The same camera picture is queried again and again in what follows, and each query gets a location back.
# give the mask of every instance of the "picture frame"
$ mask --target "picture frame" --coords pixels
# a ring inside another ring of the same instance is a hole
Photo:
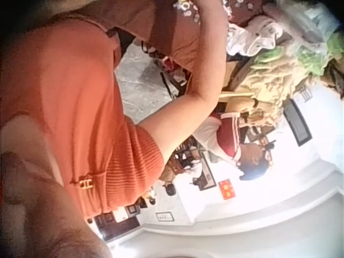
[[[135,205],[135,204],[134,205],[130,205],[130,206],[126,206],[125,210],[126,210],[128,216],[129,216],[129,218],[134,217],[134,216],[140,214],[140,208],[139,208],[138,205]]]
[[[140,206],[140,209],[148,208],[147,202],[142,196],[137,200],[136,204]]]
[[[313,138],[312,134],[294,100],[287,99],[283,103],[283,107],[283,114],[292,130],[297,145],[300,147]]]
[[[174,217],[172,215],[172,212],[156,212],[155,213],[156,218],[159,222],[174,222]]]
[[[197,179],[197,185],[200,191],[205,191],[217,186],[214,176],[209,167],[208,161],[204,152],[201,152],[202,174]]]

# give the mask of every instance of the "floor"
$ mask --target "floor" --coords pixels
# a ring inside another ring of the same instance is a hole
[[[160,72],[141,47],[132,44],[115,71],[124,113],[135,123],[171,101]]]

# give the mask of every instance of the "red sign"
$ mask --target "red sign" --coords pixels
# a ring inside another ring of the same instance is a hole
[[[229,179],[219,182],[219,186],[224,200],[228,200],[235,197],[235,192],[232,183]]]

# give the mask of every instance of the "orange sweater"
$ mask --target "orange sweater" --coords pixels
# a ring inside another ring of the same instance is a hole
[[[67,19],[2,55],[1,127],[19,114],[36,121],[85,218],[134,203],[164,167],[152,137],[123,114],[119,48],[98,26]]]

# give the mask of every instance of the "gold buckle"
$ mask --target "gold buckle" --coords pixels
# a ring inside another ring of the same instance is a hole
[[[92,181],[92,179],[81,180],[81,181],[79,181],[79,184],[80,184],[80,188],[82,190],[87,190],[87,189],[93,188],[93,181]]]

